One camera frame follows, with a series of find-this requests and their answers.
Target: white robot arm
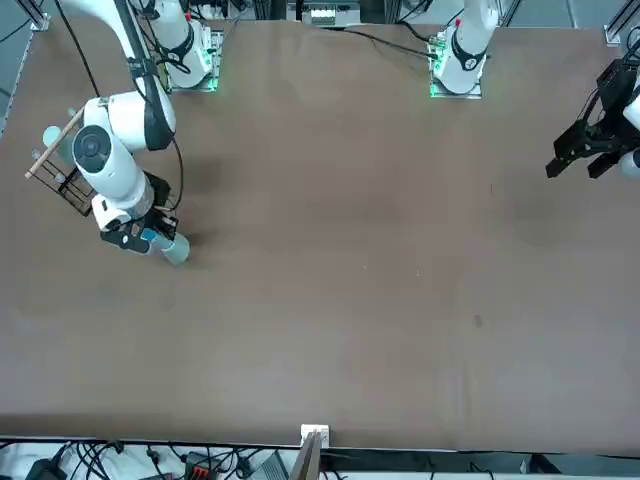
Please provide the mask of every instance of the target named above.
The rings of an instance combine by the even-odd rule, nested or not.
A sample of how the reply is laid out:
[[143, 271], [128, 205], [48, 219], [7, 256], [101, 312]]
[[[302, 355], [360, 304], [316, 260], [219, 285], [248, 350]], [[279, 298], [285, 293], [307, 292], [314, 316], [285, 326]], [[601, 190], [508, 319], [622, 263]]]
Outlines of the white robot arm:
[[[130, 0], [64, 0], [64, 3], [109, 25], [120, 41], [135, 84], [135, 91], [89, 100], [84, 110], [84, 126], [73, 140], [74, 161], [97, 192], [92, 207], [101, 237], [123, 249], [143, 254], [151, 252], [154, 242], [167, 254], [175, 249], [178, 239], [181, 253], [173, 259], [174, 263], [180, 263], [186, 259], [188, 243], [176, 232], [177, 219], [166, 213], [170, 210], [165, 207], [170, 187], [163, 179], [143, 172], [132, 156], [143, 148], [167, 148], [174, 141], [176, 124], [156, 63], [149, 55], [136, 21], [138, 12]], [[154, 23], [175, 24], [176, 32], [184, 36], [183, 41], [177, 47], [163, 46], [162, 35], [174, 40], [177, 37], [165, 25], [164, 29], [158, 29], [158, 43], [167, 51], [179, 52], [176, 63], [192, 65], [193, 68], [185, 70], [189, 74], [182, 77], [184, 83], [200, 81], [204, 72], [190, 60], [199, 45], [194, 41], [194, 29], [179, 6], [176, 10], [177, 4], [171, 1], [154, 0], [141, 5], [141, 12], [154, 15]], [[172, 18], [163, 17], [160, 11]]]
[[455, 94], [470, 92], [482, 76], [487, 46], [498, 26], [496, 0], [465, 0], [458, 25], [445, 32], [445, 49], [435, 76]]

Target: wire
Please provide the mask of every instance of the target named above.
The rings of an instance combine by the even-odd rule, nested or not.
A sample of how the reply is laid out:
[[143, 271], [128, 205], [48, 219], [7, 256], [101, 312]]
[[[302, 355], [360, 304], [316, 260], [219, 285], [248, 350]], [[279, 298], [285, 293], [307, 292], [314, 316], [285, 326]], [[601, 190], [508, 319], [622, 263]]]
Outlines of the wire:
[[151, 445], [147, 445], [147, 457], [149, 457], [149, 460], [153, 463], [153, 468], [156, 469], [160, 478], [165, 478], [164, 473], [162, 473], [162, 470], [160, 470], [160, 467], [158, 466], [158, 463], [160, 462], [160, 455], [158, 455], [158, 452], [155, 450], [151, 450]]
[[[637, 32], [638, 30], [640, 30], [640, 25], [636, 25], [635, 27], [633, 27], [631, 30], [629, 30], [629, 34], [627, 35], [627, 51], [631, 50], [631, 48], [633, 48], [631, 46], [631, 35], [633, 35], [633, 32]], [[637, 58], [637, 55], [634, 51], [634, 53], [631, 54], [631, 56], [634, 56]]]
[[169, 449], [171, 450], [171, 452], [172, 452], [176, 457], [178, 457], [182, 463], [187, 463], [187, 456], [186, 456], [186, 455], [180, 455], [180, 454], [176, 451], [175, 447], [174, 447], [173, 445], [171, 445], [171, 443], [168, 443], [167, 445], [168, 445]]
[[425, 5], [423, 13], [426, 12], [429, 7], [431, 6], [431, 4], [433, 3], [433, 0], [422, 0], [421, 2], [419, 2], [415, 7], [413, 7], [409, 13], [407, 13], [404, 17], [402, 17], [400, 20], [398, 20], [397, 23], [402, 22], [404, 20], [406, 20], [413, 12], [415, 12], [416, 10], [418, 10], [420, 7], [422, 7], [423, 5]]
[[80, 465], [83, 465], [85, 463], [85, 457], [86, 457], [87, 453], [85, 453], [84, 455], [80, 454], [80, 445], [79, 444], [76, 444], [76, 452], [78, 452], [79, 460], [78, 460], [78, 464], [76, 465], [76, 468], [73, 469], [73, 473], [69, 477], [69, 480], [73, 480], [73, 477], [75, 477], [76, 473], [78, 473], [78, 469], [80, 468]]
[[84, 454], [82, 454], [80, 452], [80, 444], [77, 443], [76, 444], [76, 453], [78, 454], [78, 457], [80, 458], [80, 463], [83, 464], [85, 467], [87, 467], [87, 472], [91, 472], [93, 474], [95, 474], [98, 478], [100, 478], [101, 480], [107, 480], [107, 476], [103, 475], [100, 471], [96, 471], [96, 470], [92, 470], [91, 464], [87, 461], [88, 458], [91, 458], [91, 452], [93, 452], [95, 454], [95, 445], [89, 445], [87, 446], [86, 444], [82, 444], [82, 446], [84, 447]]
[[209, 445], [207, 445], [207, 462], [208, 462], [208, 467], [209, 470], [207, 470], [209, 472], [209, 476], [211, 476], [211, 449], [209, 448]]
[[[131, 0], [127, 0], [127, 1], [131, 9], [134, 12], [138, 13], [138, 9], [131, 3]], [[140, 13], [144, 13], [144, 6], [142, 5], [142, 0], [138, 0], [138, 2], [140, 4]], [[145, 40], [147, 40], [147, 42], [151, 44], [151, 47], [153, 47], [153, 51], [160, 57], [160, 60], [156, 62], [156, 65], [169, 63], [173, 65], [176, 70], [184, 73], [185, 75], [189, 75], [191, 73], [191, 69], [187, 65], [185, 65], [181, 60], [175, 60], [175, 59], [169, 58], [167, 55], [163, 53], [163, 47], [162, 45], [160, 45], [160, 42], [158, 41], [158, 37], [156, 36], [155, 30], [151, 26], [151, 21], [149, 20], [149, 17], [146, 15], [143, 15], [143, 16], [147, 21], [147, 27], [151, 32], [151, 36], [153, 37], [153, 40], [149, 38], [149, 35], [147, 34], [147, 32], [145, 32], [142, 29], [142, 27], [140, 27], [140, 23], [138, 23], [138, 28], [140, 28], [140, 31], [142, 32], [142, 35], [144, 36]]]
[[409, 31], [411, 32], [411, 34], [416, 37], [418, 40], [422, 40], [423, 42], [427, 42], [429, 43], [430, 38], [429, 37], [425, 37], [423, 35], [420, 35], [415, 28], [413, 28], [413, 26], [411, 26], [411, 24], [405, 20], [399, 20], [398, 21], [398, 25], [402, 25], [404, 27], [407, 27], [407, 29], [409, 29]]
[[[39, 7], [42, 7], [42, 4], [44, 3], [44, 0], [41, 0], [40, 3], [38, 4]], [[14, 28], [13, 30], [11, 30], [9, 33], [7, 33], [4, 37], [0, 38], [0, 43], [8, 40], [9, 38], [13, 37], [16, 33], [18, 33], [20, 30], [22, 30], [24, 27], [26, 27], [27, 25], [29, 25], [29, 23], [31, 23], [31, 19], [25, 20], [24, 22], [22, 22], [20, 25], [18, 25], [16, 28]]]
[[[158, 112], [156, 112], [155, 105], [151, 103], [149, 98], [147, 98], [147, 96], [144, 93], [142, 93], [142, 90], [140, 90], [140, 87], [138, 86], [138, 82], [134, 80], [133, 86], [138, 92], [138, 95], [140, 95], [144, 100], [144, 102], [147, 105], [149, 105], [153, 115], [155, 115], [156, 118], [160, 118], [160, 116], [158, 115]], [[174, 132], [171, 132], [171, 133], [172, 133], [171, 143], [173, 144], [173, 148], [175, 149], [176, 155], [178, 156], [178, 166], [180, 168], [180, 187], [178, 190], [178, 198], [176, 199], [174, 204], [171, 205], [169, 208], [164, 209], [167, 212], [173, 212], [178, 208], [178, 206], [180, 205], [180, 202], [182, 201], [182, 194], [184, 192], [184, 162], [182, 161], [182, 152], [180, 151], [180, 147], [178, 146], [178, 142], [176, 141], [175, 133]]]
[[375, 37], [373, 35], [369, 35], [368, 33], [358, 32], [357, 30], [342, 30], [343, 32], [352, 33], [354, 35], [360, 35], [361, 37], [368, 38], [369, 40], [373, 40], [375, 42], [382, 43], [384, 45], [388, 45], [397, 50], [402, 50], [403, 52], [412, 53], [414, 55], [418, 55], [419, 57], [431, 58], [433, 60], [437, 60], [438, 56], [435, 53], [422, 52], [420, 50], [415, 50], [413, 48], [405, 47], [404, 45], [399, 45], [397, 43], [390, 42], [388, 40], [384, 40], [379, 37]]
[[99, 450], [96, 451], [95, 455], [91, 459], [91, 462], [89, 462], [89, 468], [87, 470], [87, 474], [85, 476], [85, 480], [89, 480], [89, 477], [91, 476], [91, 473], [94, 472], [93, 465], [96, 463], [96, 461], [100, 465], [98, 468], [100, 468], [102, 470], [102, 473], [107, 478], [107, 480], [110, 480], [109, 475], [107, 475], [107, 473], [104, 471], [104, 467], [102, 466], [102, 463], [100, 463], [100, 455], [102, 455], [109, 448], [113, 448], [113, 446], [114, 446], [113, 443], [105, 443]]
[[239, 13], [238, 15], [236, 15], [233, 18], [233, 25], [231, 25], [231, 28], [229, 29], [229, 33], [227, 33], [224, 38], [222, 39], [222, 44], [220, 45], [220, 48], [222, 48], [225, 44], [225, 42], [229, 39], [229, 37], [231, 36], [231, 34], [233, 33], [233, 30], [236, 28], [236, 25], [238, 25], [238, 23], [240, 22], [240, 19], [248, 12], [248, 10], [245, 10], [242, 13]]
[[448, 27], [449, 25], [451, 25], [451, 22], [453, 22], [456, 18], [458, 18], [462, 12], [464, 12], [464, 7], [462, 7], [458, 13], [456, 13], [453, 17], [449, 19], [447, 23], [444, 24], [445, 27]]
[[60, 16], [62, 17], [62, 21], [64, 22], [67, 30], [69, 31], [69, 35], [73, 39], [73, 43], [76, 45], [76, 49], [80, 54], [80, 58], [82, 59], [82, 63], [84, 64], [84, 68], [87, 71], [87, 75], [89, 76], [89, 80], [91, 81], [91, 86], [93, 87], [93, 91], [96, 94], [96, 97], [100, 96], [100, 91], [98, 90], [98, 86], [96, 85], [96, 80], [93, 78], [93, 74], [91, 73], [91, 69], [89, 68], [89, 64], [87, 63], [87, 58], [84, 56], [84, 52], [82, 51], [82, 47], [80, 47], [80, 43], [78, 42], [78, 37], [76, 37], [73, 28], [71, 28], [71, 24], [69, 24], [69, 20], [67, 20], [67, 16], [64, 14], [62, 7], [60, 6], [60, 2], [58, 0], [53, 0], [56, 4], [56, 8], [58, 12], [60, 12]]
[[469, 462], [469, 470], [471, 472], [487, 473], [491, 477], [491, 480], [495, 480], [495, 478], [493, 477], [493, 472], [491, 470], [489, 470], [488, 468], [485, 470], [482, 470], [473, 462]]

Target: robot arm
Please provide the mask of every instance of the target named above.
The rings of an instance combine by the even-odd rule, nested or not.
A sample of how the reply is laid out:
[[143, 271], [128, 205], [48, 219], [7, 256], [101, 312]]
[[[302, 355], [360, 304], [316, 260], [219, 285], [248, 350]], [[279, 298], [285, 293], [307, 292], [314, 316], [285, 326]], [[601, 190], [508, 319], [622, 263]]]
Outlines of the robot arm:
[[116, 34], [138, 91], [112, 95], [108, 104], [90, 100], [85, 108], [85, 125], [97, 124], [110, 130], [130, 152], [167, 148], [175, 132], [175, 114], [160, 85], [156, 66], [128, 0], [64, 0], [64, 3], [100, 18]]
[[465, 0], [459, 25], [446, 30], [441, 67], [435, 72], [447, 90], [462, 95], [476, 86], [498, 20], [495, 0]]
[[[587, 170], [598, 178], [611, 167], [620, 164], [626, 176], [640, 176], [640, 62], [616, 59], [600, 74], [596, 89], [587, 99], [585, 112], [553, 143], [555, 158], [546, 166], [547, 177], [560, 175], [575, 160], [593, 160]], [[598, 102], [603, 115], [590, 124], [589, 117]]]
[[[101, 238], [142, 254], [150, 253], [156, 243], [171, 261], [180, 263], [188, 254], [188, 242], [176, 233], [177, 219], [163, 209], [169, 184], [143, 172], [132, 155], [143, 148], [165, 149], [174, 141], [176, 124], [136, 12], [129, 0], [64, 1], [109, 25], [135, 83], [135, 91], [89, 100], [84, 126], [73, 140], [76, 166], [97, 192], [91, 203]], [[182, 13], [180, 18], [186, 22]], [[175, 250], [176, 242], [180, 252], [172, 258], [167, 252]]]

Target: floor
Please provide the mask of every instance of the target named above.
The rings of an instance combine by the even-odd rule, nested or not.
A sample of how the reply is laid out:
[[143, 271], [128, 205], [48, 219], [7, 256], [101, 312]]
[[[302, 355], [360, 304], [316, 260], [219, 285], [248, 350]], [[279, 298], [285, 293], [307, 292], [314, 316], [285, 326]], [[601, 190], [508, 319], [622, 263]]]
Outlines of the floor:
[[[598, 28], [604, 25], [620, 8], [624, 0], [522, 0], [513, 17], [514, 27], [577, 27]], [[501, 0], [507, 10], [511, 0]], [[462, 7], [464, 0], [435, 0], [425, 14], [413, 18], [415, 23], [446, 22]], [[45, 0], [43, 9], [53, 12], [53, 2]], [[409, 10], [403, 7], [401, 15]], [[26, 15], [17, 3], [9, 0], [3, 4], [0, 16], [0, 32], [10, 32], [26, 20]], [[27, 25], [11, 38], [0, 44], [0, 88], [12, 92], [27, 41], [31, 35]], [[0, 95], [0, 112], [8, 114], [9, 98]], [[0, 119], [0, 136], [4, 130], [5, 115]]]

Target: black cable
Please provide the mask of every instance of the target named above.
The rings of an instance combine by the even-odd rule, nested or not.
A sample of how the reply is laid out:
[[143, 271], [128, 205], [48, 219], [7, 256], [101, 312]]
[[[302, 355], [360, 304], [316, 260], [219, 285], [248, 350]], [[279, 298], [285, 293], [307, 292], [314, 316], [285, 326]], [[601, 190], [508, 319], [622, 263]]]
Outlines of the black cable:
[[80, 452], [80, 444], [79, 443], [76, 444], [76, 453], [78, 454], [78, 458], [80, 458], [80, 463], [83, 464], [85, 467], [87, 467], [88, 472], [95, 474], [101, 480], [107, 480], [107, 477], [103, 475], [101, 472], [95, 471], [95, 470], [94, 471], [89, 470], [90, 463], [87, 459], [91, 458], [92, 451], [95, 454], [95, 448], [96, 448], [95, 445], [87, 446], [86, 444], [82, 444], [82, 446], [84, 447], [84, 454]]
[[209, 476], [211, 476], [211, 449], [209, 448], [209, 445], [207, 445], [207, 461], [209, 467], [209, 470], [207, 471], [209, 472]]
[[[96, 454], [96, 449], [97, 445], [91, 445], [91, 452], [94, 455]], [[104, 465], [102, 464], [102, 460], [100, 459], [100, 457], [96, 458], [96, 467], [98, 468], [102, 476], [104, 476], [105, 478], [109, 478], [109, 475], [107, 475], [107, 471], [104, 469]]]
[[[91, 459], [91, 462], [89, 462], [89, 469], [87, 470], [87, 474], [85, 476], [85, 480], [89, 480], [89, 477], [91, 476], [91, 473], [94, 472], [93, 470], [93, 465], [96, 463], [96, 460], [100, 460], [100, 455], [102, 455], [106, 450], [108, 450], [109, 448], [113, 448], [113, 443], [105, 443], [99, 450], [96, 450], [96, 454], [93, 456], [93, 458]], [[106, 476], [107, 480], [111, 480], [109, 478], [109, 475], [106, 474], [106, 472], [103, 472], [104, 475]]]
[[415, 28], [413, 28], [413, 26], [405, 21], [405, 20], [398, 20], [398, 25], [402, 25], [404, 27], [407, 27], [407, 29], [409, 29], [409, 31], [411, 32], [411, 35], [413, 35], [414, 37], [416, 37], [418, 40], [422, 40], [423, 42], [427, 42], [429, 43], [429, 37], [425, 37], [423, 35], [420, 35]]
[[473, 462], [469, 462], [469, 471], [478, 472], [478, 473], [487, 473], [491, 477], [491, 480], [495, 480], [495, 478], [493, 477], [493, 472], [491, 470], [489, 470], [488, 468], [482, 470]]
[[164, 473], [162, 473], [162, 470], [160, 470], [158, 466], [158, 463], [160, 463], [160, 455], [155, 450], [151, 450], [151, 445], [147, 445], [147, 457], [149, 457], [151, 463], [153, 463], [153, 467], [156, 469], [160, 478], [165, 478]]
[[[138, 9], [136, 7], [133, 6], [133, 4], [131, 3], [131, 0], [128, 0], [129, 2], [129, 6], [131, 7], [131, 9], [134, 12], [138, 12]], [[142, 5], [142, 0], [138, 0], [138, 2], [140, 3], [140, 13], [144, 12], [144, 6]], [[184, 73], [185, 75], [189, 75], [191, 73], [191, 69], [185, 65], [182, 61], [178, 61], [178, 60], [174, 60], [172, 58], [169, 58], [167, 55], [165, 55], [162, 51], [163, 47], [162, 45], [160, 45], [160, 42], [158, 41], [158, 37], [156, 36], [156, 32], [153, 29], [153, 27], [151, 26], [151, 21], [149, 20], [149, 17], [144, 15], [145, 20], [147, 21], [147, 27], [149, 28], [149, 31], [151, 32], [151, 36], [153, 37], [153, 40], [151, 40], [149, 38], [149, 35], [147, 35], [147, 32], [145, 32], [142, 27], [140, 26], [140, 24], [138, 24], [138, 28], [140, 29], [140, 31], [142, 32], [142, 35], [144, 36], [144, 38], [151, 43], [151, 46], [153, 47], [153, 50], [156, 52], [156, 54], [158, 54], [158, 56], [160, 57], [160, 60], [158, 60], [156, 62], [156, 65], [161, 65], [163, 63], [170, 63], [171, 65], [173, 65], [176, 70], [179, 70], [180, 72]]]
[[91, 73], [91, 69], [89, 68], [89, 64], [87, 63], [87, 58], [84, 56], [84, 52], [82, 51], [82, 47], [80, 46], [80, 43], [78, 42], [78, 37], [76, 37], [75, 32], [73, 31], [73, 28], [71, 28], [71, 24], [69, 24], [69, 20], [67, 20], [67, 16], [64, 14], [64, 11], [62, 10], [62, 7], [60, 6], [60, 2], [58, 0], [53, 0], [56, 4], [56, 8], [58, 9], [58, 12], [60, 12], [60, 16], [62, 17], [62, 21], [64, 22], [65, 26], [67, 27], [67, 30], [69, 31], [69, 35], [71, 35], [71, 38], [73, 39], [73, 43], [75, 43], [76, 45], [76, 49], [78, 50], [78, 53], [80, 54], [80, 58], [82, 59], [82, 63], [84, 64], [84, 68], [87, 71], [87, 75], [89, 76], [89, 80], [91, 81], [91, 86], [93, 87], [93, 91], [96, 94], [96, 97], [100, 96], [100, 91], [98, 90], [98, 86], [96, 85], [96, 80], [93, 78], [93, 74]]
[[180, 455], [180, 454], [176, 451], [175, 447], [174, 447], [173, 445], [171, 445], [171, 443], [168, 443], [167, 445], [169, 446], [169, 449], [171, 450], [171, 452], [172, 452], [176, 457], [178, 457], [182, 463], [187, 463], [187, 456], [186, 456], [186, 455], [184, 455], [184, 454]]
[[[630, 44], [630, 40], [631, 40], [631, 35], [633, 35], [633, 32], [637, 32], [638, 30], [640, 30], [640, 25], [636, 25], [635, 27], [633, 27], [631, 30], [629, 30], [629, 34], [627, 35], [627, 52], [629, 50], [631, 50], [631, 48], [633, 48]], [[632, 57], [636, 57], [635, 52], [631, 54]]]
[[342, 30], [343, 32], [352, 33], [354, 35], [360, 35], [361, 37], [368, 38], [369, 40], [373, 40], [375, 42], [382, 43], [384, 45], [388, 45], [392, 48], [402, 50], [403, 52], [412, 53], [414, 55], [418, 55], [420, 57], [431, 58], [433, 60], [437, 60], [438, 56], [435, 53], [421, 52], [420, 50], [415, 50], [413, 48], [405, 47], [404, 45], [399, 45], [397, 43], [390, 42], [388, 40], [384, 40], [382, 38], [369, 35], [368, 33], [359, 32], [357, 30]]
[[[251, 464], [249, 463], [249, 460], [251, 460], [253, 456], [262, 452], [263, 450], [264, 448], [257, 448], [255, 451], [251, 452], [246, 457], [243, 457], [240, 455], [240, 453], [237, 453], [236, 455], [238, 457], [238, 460], [236, 462], [236, 467], [226, 477], [224, 477], [223, 480], [228, 480], [229, 478], [231, 478], [232, 475], [235, 475], [240, 480], [246, 480], [249, 477], [251, 477], [255, 472], [251, 471]], [[247, 472], [243, 470], [243, 468], [241, 468], [241, 464], [245, 467], [245, 469], [248, 468], [249, 471]]]
[[88, 450], [86, 450], [87, 453], [85, 453], [84, 455], [80, 453], [80, 445], [78, 443], [76, 443], [76, 452], [78, 453], [78, 464], [76, 465], [76, 468], [73, 469], [73, 473], [69, 477], [69, 480], [73, 480], [73, 477], [75, 477], [76, 473], [78, 473], [80, 465], [85, 464], [85, 458], [88, 454]]
[[[38, 7], [42, 7], [43, 3], [44, 3], [44, 0], [41, 0], [40, 4], [38, 5]], [[11, 37], [13, 37], [16, 33], [18, 33], [20, 30], [22, 30], [24, 27], [26, 27], [30, 23], [31, 23], [31, 19], [28, 19], [28, 20], [25, 20], [24, 22], [22, 22], [16, 28], [14, 28], [9, 33], [7, 33], [4, 37], [0, 38], [0, 43], [4, 42], [5, 40], [8, 40]]]
[[456, 18], [458, 18], [462, 12], [464, 12], [464, 7], [462, 7], [458, 13], [456, 13], [453, 17], [451, 17], [449, 21], [444, 24], [444, 26], [448, 27], [449, 25], [451, 25], [451, 22], [453, 22]]
[[418, 2], [418, 4], [415, 7], [413, 7], [409, 11], [409, 13], [407, 13], [404, 17], [402, 17], [400, 20], [398, 20], [398, 22], [402, 22], [402, 21], [406, 20], [407, 17], [409, 17], [413, 12], [418, 10], [423, 5], [424, 5], [424, 11], [423, 12], [426, 12], [429, 9], [429, 7], [431, 6], [432, 3], [433, 3], [433, 0], [422, 0], [421, 2]]

